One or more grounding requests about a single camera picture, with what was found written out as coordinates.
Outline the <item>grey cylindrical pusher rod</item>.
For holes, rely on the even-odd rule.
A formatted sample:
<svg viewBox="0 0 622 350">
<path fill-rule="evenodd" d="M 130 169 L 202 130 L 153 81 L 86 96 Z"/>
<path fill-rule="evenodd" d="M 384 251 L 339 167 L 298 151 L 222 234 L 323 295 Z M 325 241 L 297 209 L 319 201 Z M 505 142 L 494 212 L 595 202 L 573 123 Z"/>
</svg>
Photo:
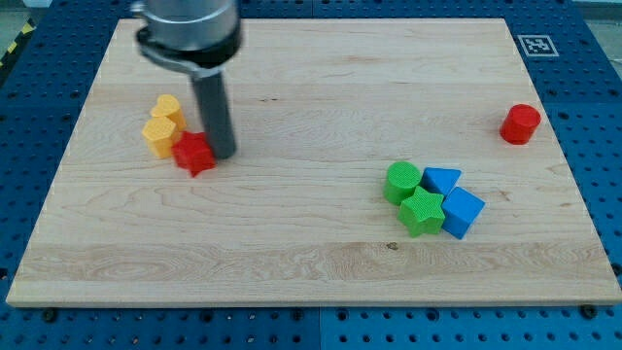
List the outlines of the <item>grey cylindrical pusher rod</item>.
<svg viewBox="0 0 622 350">
<path fill-rule="evenodd" d="M 190 81 L 206 142 L 216 159 L 231 158 L 237 151 L 237 143 L 223 74 L 219 72 L 208 77 L 192 77 Z"/>
</svg>

